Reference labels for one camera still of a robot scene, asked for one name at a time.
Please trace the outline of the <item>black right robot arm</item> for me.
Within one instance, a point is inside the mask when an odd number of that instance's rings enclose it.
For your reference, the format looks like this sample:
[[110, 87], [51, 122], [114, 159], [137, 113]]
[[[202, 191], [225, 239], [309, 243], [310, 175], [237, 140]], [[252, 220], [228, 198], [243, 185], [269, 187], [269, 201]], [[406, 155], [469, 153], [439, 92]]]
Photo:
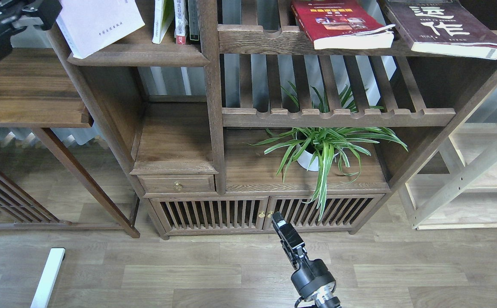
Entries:
[[308, 258], [305, 243], [297, 230], [284, 220], [280, 212], [272, 214], [274, 230], [281, 239], [285, 254], [290, 260], [294, 273], [291, 281], [300, 298], [295, 307], [302, 302], [315, 302], [312, 308], [340, 308], [340, 300], [333, 296], [336, 280], [322, 259], [311, 261]]

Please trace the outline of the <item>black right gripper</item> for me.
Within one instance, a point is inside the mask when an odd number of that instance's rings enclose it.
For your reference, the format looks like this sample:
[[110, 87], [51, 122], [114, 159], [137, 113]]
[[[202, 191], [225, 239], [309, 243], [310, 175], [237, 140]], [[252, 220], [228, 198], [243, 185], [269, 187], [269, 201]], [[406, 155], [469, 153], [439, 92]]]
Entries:
[[291, 281], [300, 297], [297, 302], [336, 302], [333, 292], [336, 280], [322, 259], [311, 261], [305, 243], [293, 226], [284, 220], [280, 212], [271, 215], [272, 225], [285, 254], [295, 269]]

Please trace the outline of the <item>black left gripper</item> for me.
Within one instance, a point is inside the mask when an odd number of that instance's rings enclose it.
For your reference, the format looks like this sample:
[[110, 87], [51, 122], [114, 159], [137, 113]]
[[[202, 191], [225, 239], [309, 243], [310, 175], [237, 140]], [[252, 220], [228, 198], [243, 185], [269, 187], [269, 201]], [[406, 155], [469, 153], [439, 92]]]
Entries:
[[58, 0], [0, 0], [0, 60], [12, 52], [12, 36], [28, 26], [50, 30], [61, 11]]

